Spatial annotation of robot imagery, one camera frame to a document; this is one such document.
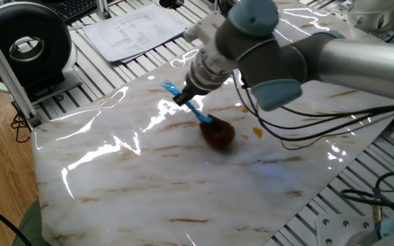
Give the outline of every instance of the marble surface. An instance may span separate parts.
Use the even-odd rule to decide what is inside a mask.
[[[282,9],[276,37],[282,45],[327,29],[350,39],[379,42],[328,13],[295,1],[277,3]],[[194,114],[176,106],[160,86],[165,80],[183,86],[196,51],[34,129],[45,240],[72,246],[261,246],[390,121],[288,151],[270,134],[261,134],[229,79],[222,88],[193,100],[197,109],[230,122],[237,132],[228,150],[212,150]],[[302,88],[304,95],[288,107],[325,113],[394,104],[315,81]],[[262,116],[285,126],[315,120],[280,109]],[[351,119],[276,132],[309,135]]]

